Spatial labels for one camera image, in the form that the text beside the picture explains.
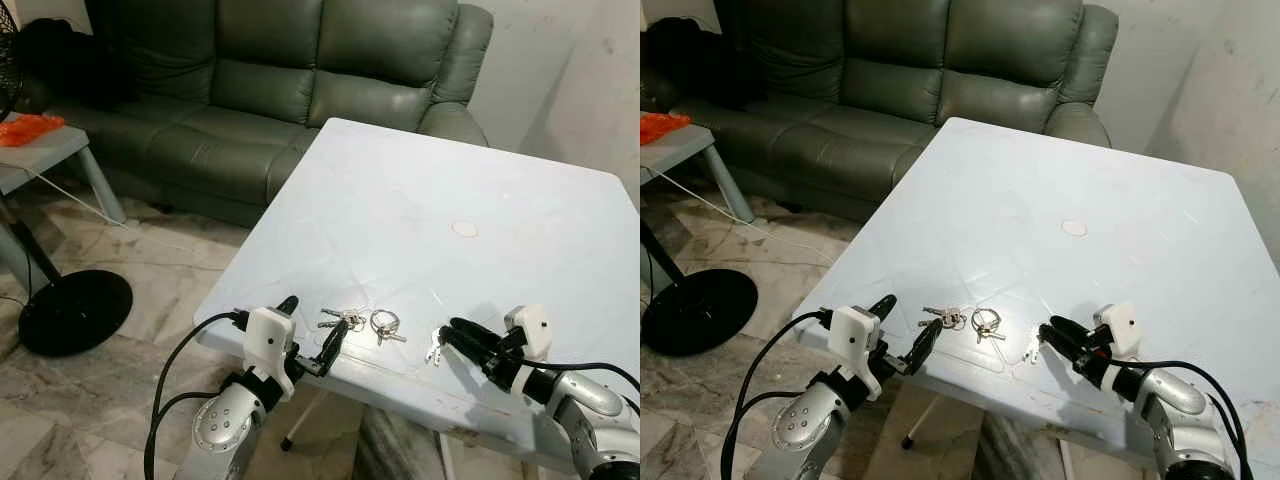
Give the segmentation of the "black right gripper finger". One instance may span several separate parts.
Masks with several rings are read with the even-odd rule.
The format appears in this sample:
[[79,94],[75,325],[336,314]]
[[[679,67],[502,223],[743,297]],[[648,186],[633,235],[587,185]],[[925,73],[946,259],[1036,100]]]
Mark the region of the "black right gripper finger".
[[452,317],[449,325],[485,348],[495,348],[502,340],[502,335],[463,317]]
[[1041,342],[1048,343],[1069,364],[1083,365],[1087,362],[1089,351],[1085,344],[1089,332],[1076,324],[1041,324],[1038,337]]
[[490,332],[443,326],[440,339],[443,344],[452,346],[462,357],[484,371],[490,371],[498,361],[498,353],[494,351],[498,335]]
[[1060,315],[1050,317],[1050,344],[1052,346],[1096,346],[1093,332]]

